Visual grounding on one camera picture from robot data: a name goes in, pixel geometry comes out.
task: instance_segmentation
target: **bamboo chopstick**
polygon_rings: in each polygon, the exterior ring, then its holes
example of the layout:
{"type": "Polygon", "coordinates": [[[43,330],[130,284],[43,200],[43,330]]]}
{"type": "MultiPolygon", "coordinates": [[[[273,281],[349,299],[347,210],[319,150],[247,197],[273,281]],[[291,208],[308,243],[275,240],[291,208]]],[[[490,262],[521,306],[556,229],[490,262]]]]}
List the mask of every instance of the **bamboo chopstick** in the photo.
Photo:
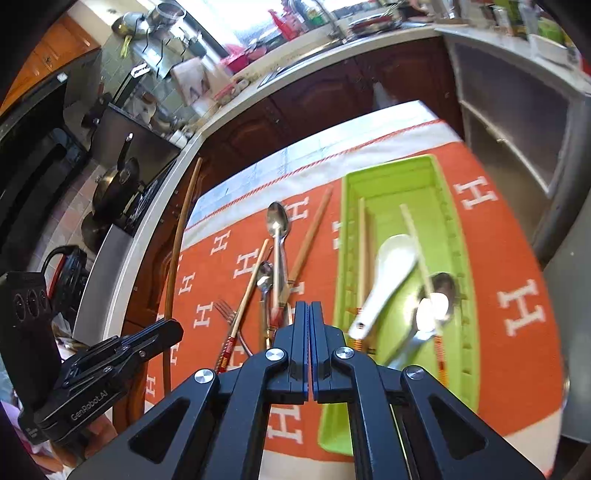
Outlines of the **bamboo chopstick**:
{"type": "MultiPolygon", "coordinates": [[[[173,317],[174,288],[177,280],[178,258],[181,252],[184,228],[187,224],[187,217],[189,216],[189,207],[191,206],[191,200],[193,198],[193,193],[195,191],[195,185],[197,184],[197,177],[199,176],[199,171],[201,170],[202,164],[203,159],[199,157],[197,159],[197,163],[195,164],[195,168],[193,169],[191,180],[189,181],[189,188],[187,189],[187,193],[185,194],[183,207],[181,208],[181,213],[178,216],[177,230],[174,234],[173,253],[170,258],[170,266],[168,268],[168,284],[166,285],[166,297],[164,300],[165,319],[171,319],[173,317]]],[[[164,352],[162,352],[162,362],[164,394],[168,395],[171,389],[169,348],[164,349],[164,352]]]]}
{"type": "MultiPolygon", "coordinates": [[[[433,295],[433,282],[431,281],[431,276],[429,275],[429,270],[427,268],[427,263],[425,262],[425,256],[423,255],[423,249],[421,248],[421,242],[418,240],[418,233],[417,228],[413,222],[413,217],[410,214],[410,210],[408,210],[408,206],[403,203],[400,205],[400,211],[402,212],[402,217],[404,218],[404,223],[406,223],[406,227],[408,229],[408,233],[413,239],[415,249],[417,251],[418,256],[418,269],[421,273],[421,277],[423,279],[423,284],[425,285],[425,293],[429,302],[432,300],[433,295]]],[[[448,379],[447,379],[447,367],[446,367],[446,359],[445,359],[445,350],[443,348],[443,332],[441,330],[441,323],[437,318],[433,318],[435,324],[435,355],[437,358],[437,366],[439,370],[439,380],[440,382],[447,387],[448,379]]]]}
{"type": "MultiPolygon", "coordinates": [[[[359,232],[359,251],[357,254],[357,313],[361,312],[365,302],[367,290],[367,212],[365,210],[365,198],[359,199],[359,216],[358,216],[358,232],[359,232]]],[[[363,339],[356,339],[353,341],[353,348],[360,352],[363,349],[363,339]]]]}
{"type": "Polygon", "coordinates": [[[322,217],[328,207],[330,196],[332,195],[333,187],[329,185],[326,189],[322,200],[320,201],[320,206],[316,213],[314,214],[314,219],[306,232],[306,236],[304,237],[304,241],[301,244],[300,251],[295,258],[293,269],[291,270],[290,279],[287,282],[287,285],[283,287],[281,290],[281,294],[279,295],[279,307],[273,308],[271,312],[271,327],[276,329],[281,326],[281,316],[283,314],[283,308],[285,308],[285,304],[287,300],[290,298],[291,287],[294,283],[296,283],[298,277],[300,276],[301,270],[308,259],[308,254],[310,253],[310,248],[312,247],[312,243],[314,242],[314,238],[316,237],[316,233],[318,233],[318,228],[320,227],[320,222],[322,221],[322,217]]]}
{"type": "Polygon", "coordinates": [[[259,252],[258,258],[256,259],[255,266],[252,270],[251,279],[248,281],[246,292],[244,292],[244,296],[242,297],[242,301],[240,302],[240,306],[238,307],[238,311],[236,312],[236,318],[234,319],[234,323],[232,325],[232,333],[230,334],[230,338],[224,346],[222,361],[217,366],[216,373],[224,373],[226,371],[226,367],[228,366],[228,362],[230,361],[230,356],[234,351],[234,345],[236,345],[236,335],[238,334],[238,330],[240,329],[240,324],[242,323],[242,317],[244,316],[246,305],[248,305],[248,301],[250,300],[255,287],[256,272],[258,272],[258,268],[261,266],[262,260],[265,257],[265,251],[267,250],[268,244],[269,239],[265,238],[265,241],[263,242],[261,247],[261,251],[259,252]]]}

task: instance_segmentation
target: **orange tablecloth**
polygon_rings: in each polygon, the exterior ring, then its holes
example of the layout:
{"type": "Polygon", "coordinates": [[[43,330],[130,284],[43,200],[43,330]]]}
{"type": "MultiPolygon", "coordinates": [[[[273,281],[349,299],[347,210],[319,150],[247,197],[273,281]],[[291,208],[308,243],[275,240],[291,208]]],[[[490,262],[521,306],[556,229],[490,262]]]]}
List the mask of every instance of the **orange tablecloth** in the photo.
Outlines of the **orange tablecloth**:
{"type": "MultiPolygon", "coordinates": [[[[397,146],[404,144],[407,148],[410,144],[416,150],[410,148],[405,152],[431,153],[437,157],[462,223],[478,309],[478,415],[542,471],[549,473],[560,433],[562,371],[558,333],[543,276],[508,205],[477,159],[453,135],[449,136],[450,141],[433,142],[433,135],[441,129],[449,127],[440,121],[431,121],[315,160],[295,173],[233,199],[188,228],[184,245],[190,246],[182,252],[174,303],[174,317],[181,322],[185,333],[171,357],[173,388],[195,370],[214,366],[228,325],[213,309],[213,302],[222,299],[233,308],[238,307],[258,249],[268,237],[265,215],[269,198],[281,200],[288,206],[293,224],[285,250],[288,263],[293,262],[326,183],[333,184],[333,195],[290,303],[320,300],[324,321],[332,322],[340,180],[323,182],[314,171],[330,172],[331,166],[342,167],[346,162],[357,165],[360,159],[367,158],[377,157],[372,160],[374,163],[394,160],[399,158],[397,146]],[[289,194],[290,185],[296,182],[300,190],[302,183],[310,188],[283,197],[281,193],[289,194]]],[[[258,299],[256,292],[242,330],[254,351],[258,350],[258,299]]],[[[244,360],[243,349],[237,346],[230,367],[237,368],[244,360]]],[[[159,356],[148,367],[147,406],[163,396],[161,371],[159,356]]],[[[344,468],[346,474],[354,478],[352,467],[332,463],[350,463],[351,458],[327,453],[318,446],[320,411],[315,403],[272,408],[265,450],[285,456],[266,453],[262,466],[262,472],[266,472],[264,476],[301,478],[308,474],[316,476],[318,472],[341,472],[344,468]],[[281,472],[277,470],[278,465],[281,465],[281,472]],[[292,468],[300,470],[297,474],[286,472],[292,468]]]]}

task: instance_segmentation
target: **pan handle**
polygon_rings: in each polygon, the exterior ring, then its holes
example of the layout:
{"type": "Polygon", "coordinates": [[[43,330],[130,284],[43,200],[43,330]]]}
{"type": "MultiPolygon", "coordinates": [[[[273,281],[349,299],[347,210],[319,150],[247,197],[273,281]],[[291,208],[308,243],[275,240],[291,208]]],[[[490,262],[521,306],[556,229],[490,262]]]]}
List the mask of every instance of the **pan handle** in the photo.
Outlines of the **pan handle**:
{"type": "Polygon", "coordinates": [[[129,151],[129,147],[131,146],[131,141],[133,139],[133,134],[129,134],[127,135],[127,138],[125,138],[125,142],[123,143],[123,147],[119,153],[119,158],[117,159],[117,171],[121,171],[123,170],[123,167],[125,167],[125,157],[127,156],[127,152],[129,151]]]}

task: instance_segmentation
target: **faucet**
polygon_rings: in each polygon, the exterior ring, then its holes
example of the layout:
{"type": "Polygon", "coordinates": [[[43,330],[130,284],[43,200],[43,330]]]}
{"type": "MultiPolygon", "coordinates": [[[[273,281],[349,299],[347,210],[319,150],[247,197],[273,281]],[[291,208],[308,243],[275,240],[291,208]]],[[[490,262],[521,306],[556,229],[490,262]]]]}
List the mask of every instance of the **faucet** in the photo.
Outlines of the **faucet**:
{"type": "MultiPolygon", "coordinates": [[[[318,5],[318,8],[320,9],[320,11],[324,14],[324,16],[326,18],[329,19],[330,25],[332,27],[332,32],[329,34],[329,37],[338,38],[341,43],[347,42],[347,35],[343,32],[343,30],[341,30],[341,28],[337,24],[337,20],[336,20],[335,16],[333,15],[333,13],[326,9],[326,7],[324,6],[324,4],[322,3],[321,0],[313,0],[313,2],[316,5],[318,5]]],[[[293,0],[290,0],[290,5],[293,6],[294,3],[295,2],[293,0]]]]}

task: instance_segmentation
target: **metal spoon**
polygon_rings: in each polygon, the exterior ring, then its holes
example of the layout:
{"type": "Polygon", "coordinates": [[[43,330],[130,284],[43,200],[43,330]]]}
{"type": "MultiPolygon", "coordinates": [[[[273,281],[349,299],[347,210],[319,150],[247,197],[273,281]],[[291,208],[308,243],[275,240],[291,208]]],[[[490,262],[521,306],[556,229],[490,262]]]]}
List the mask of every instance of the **metal spoon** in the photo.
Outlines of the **metal spoon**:
{"type": "Polygon", "coordinates": [[[270,348],[269,343],[269,291],[273,286],[273,265],[263,262],[256,272],[256,286],[261,291],[261,351],[270,348]]]}
{"type": "Polygon", "coordinates": [[[419,304],[413,312],[413,324],[402,344],[396,349],[388,368],[402,370],[417,353],[418,349],[435,336],[435,319],[444,326],[453,316],[457,302],[457,289],[453,277],[448,273],[431,276],[433,296],[427,300],[425,287],[421,287],[417,299],[419,304]]]}
{"type": "Polygon", "coordinates": [[[273,246],[273,308],[279,308],[279,294],[287,283],[287,263],[283,242],[291,223],[281,202],[273,202],[267,209],[267,231],[274,240],[273,246]]]}

